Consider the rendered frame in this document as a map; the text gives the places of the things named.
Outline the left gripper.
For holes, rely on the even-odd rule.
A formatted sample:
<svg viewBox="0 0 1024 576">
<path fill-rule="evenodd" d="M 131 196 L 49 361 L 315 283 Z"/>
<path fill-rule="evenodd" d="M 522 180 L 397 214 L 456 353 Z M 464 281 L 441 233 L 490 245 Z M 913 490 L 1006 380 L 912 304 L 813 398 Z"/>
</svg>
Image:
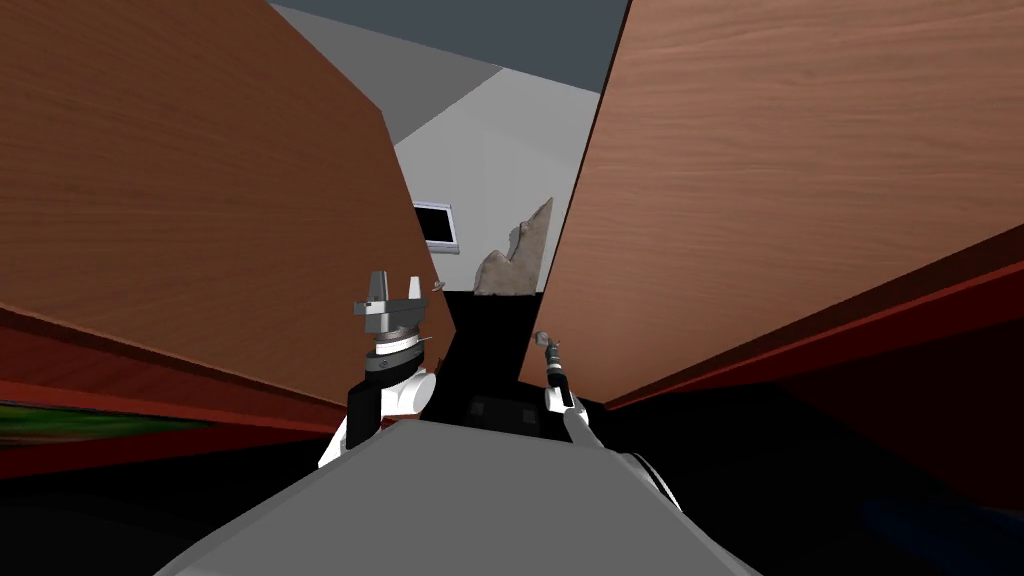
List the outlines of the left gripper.
<svg viewBox="0 0 1024 576">
<path fill-rule="evenodd" d="M 387 272 L 374 271 L 370 278 L 369 301 L 355 302 L 354 315 L 364 318 L 364 331 L 367 334 L 416 329 L 425 318 L 425 300 L 421 297 L 420 277 L 413 276 L 409 281 L 409 299 L 388 300 Z"/>
</svg>

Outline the beige jagged rock shape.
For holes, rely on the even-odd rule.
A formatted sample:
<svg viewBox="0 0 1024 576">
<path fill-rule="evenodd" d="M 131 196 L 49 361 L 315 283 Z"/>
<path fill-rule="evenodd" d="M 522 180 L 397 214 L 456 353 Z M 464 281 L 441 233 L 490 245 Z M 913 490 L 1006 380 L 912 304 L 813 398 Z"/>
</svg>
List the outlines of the beige jagged rock shape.
<svg viewBox="0 0 1024 576">
<path fill-rule="evenodd" d="M 475 295 L 532 295 L 539 282 L 553 207 L 549 198 L 509 233 L 509 249 L 487 254 L 476 274 Z"/>
</svg>

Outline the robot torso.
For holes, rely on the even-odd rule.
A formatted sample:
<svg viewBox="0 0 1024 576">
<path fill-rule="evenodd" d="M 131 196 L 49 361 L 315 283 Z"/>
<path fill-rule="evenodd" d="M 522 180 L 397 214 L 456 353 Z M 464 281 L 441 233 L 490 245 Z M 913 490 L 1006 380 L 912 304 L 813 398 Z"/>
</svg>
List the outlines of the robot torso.
<svg viewBox="0 0 1024 576">
<path fill-rule="evenodd" d="M 397 422 L 155 576 L 761 576 L 564 421 L 570 442 Z"/>
</svg>

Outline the brown wooden door leaf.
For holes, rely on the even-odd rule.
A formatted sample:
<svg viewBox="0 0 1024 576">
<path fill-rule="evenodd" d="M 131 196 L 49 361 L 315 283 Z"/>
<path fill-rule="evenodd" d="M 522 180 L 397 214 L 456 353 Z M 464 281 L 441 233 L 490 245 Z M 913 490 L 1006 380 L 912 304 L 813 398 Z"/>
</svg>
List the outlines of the brown wooden door leaf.
<svg viewBox="0 0 1024 576">
<path fill-rule="evenodd" d="M 536 326 L 574 392 L 1024 224 L 1024 0 L 631 0 Z"/>
<path fill-rule="evenodd" d="M 380 110 L 266 0 L 0 0 L 0 307 L 342 401 L 454 327 Z"/>
</svg>

